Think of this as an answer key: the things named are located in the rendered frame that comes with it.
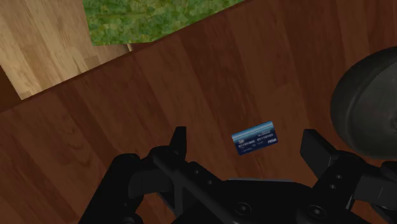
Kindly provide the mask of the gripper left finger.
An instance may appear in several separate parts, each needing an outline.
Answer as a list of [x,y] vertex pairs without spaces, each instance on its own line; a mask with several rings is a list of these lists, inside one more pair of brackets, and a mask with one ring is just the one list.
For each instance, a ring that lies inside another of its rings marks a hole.
[[176,127],[169,145],[153,148],[146,157],[116,156],[92,196],[78,224],[144,224],[137,214],[146,194],[157,193],[174,213],[171,224],[222,224],[189,191],[176,186],[153,161],[158,150],[186,156],[186,128]]

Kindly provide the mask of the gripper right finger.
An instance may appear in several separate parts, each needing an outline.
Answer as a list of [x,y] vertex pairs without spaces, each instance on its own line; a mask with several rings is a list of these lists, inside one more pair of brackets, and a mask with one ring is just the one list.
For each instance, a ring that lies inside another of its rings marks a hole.
[[397,224],[397,161],[368,164],[314,129],[303,131],[300,154],[318,180],[299,207],[299,224],[370,224],[351,211],[357,200]]

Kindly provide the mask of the dark grey round bowl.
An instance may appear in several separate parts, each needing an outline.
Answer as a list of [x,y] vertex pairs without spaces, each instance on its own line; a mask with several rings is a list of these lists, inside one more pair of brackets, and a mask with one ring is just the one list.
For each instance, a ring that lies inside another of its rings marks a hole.
[[370,54],[344,73],[331,97],[330,116],[354,151],[397,159],[397,46]]

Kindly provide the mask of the blue bank card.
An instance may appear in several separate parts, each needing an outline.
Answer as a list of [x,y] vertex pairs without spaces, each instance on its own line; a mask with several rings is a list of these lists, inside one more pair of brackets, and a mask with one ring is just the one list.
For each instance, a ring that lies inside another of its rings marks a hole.
[[271,121],[232,134],[232,140],[239,155],[244,155],[278,142],[274,124]]

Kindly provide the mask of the green patterned robot stand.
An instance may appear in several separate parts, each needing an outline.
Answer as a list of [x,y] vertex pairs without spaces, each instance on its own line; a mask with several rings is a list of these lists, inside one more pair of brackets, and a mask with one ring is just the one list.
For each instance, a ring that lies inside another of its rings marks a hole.
[[83,0],[94,46],[149,43],[243,0]]

